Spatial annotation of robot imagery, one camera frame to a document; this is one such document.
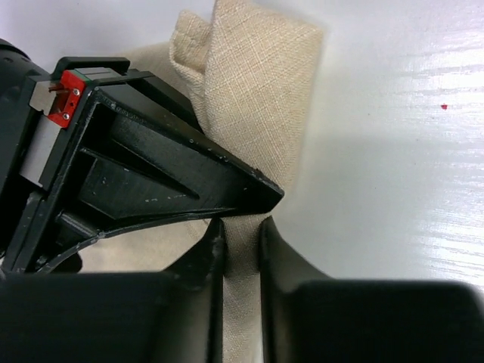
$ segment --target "folded cloth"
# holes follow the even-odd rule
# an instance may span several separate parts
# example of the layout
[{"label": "folded cloth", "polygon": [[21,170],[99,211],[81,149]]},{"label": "folded cloth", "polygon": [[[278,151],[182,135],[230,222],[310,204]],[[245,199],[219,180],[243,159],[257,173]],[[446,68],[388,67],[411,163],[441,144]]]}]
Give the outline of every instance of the folded cloth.
[{"label": "folded cloth", "polygon": [[[184,11],[169,45],[126,56],[138,69],[150,70],[188,95],[209,138],[287,190],[296,172],[321,38],[316,26],[247,0],[218,0],[211,23]],[[224,219],[224,362],[252,362],[260,340],[256,241],[264,218]],[[130,269],[102,262],[107,257],[123,260],[121,255],[137,269],[164,268],[205,227],[205,221],[187,222],[119,236],[116,243],[101,242],[87,257],[101,265],[85,268]]]}]

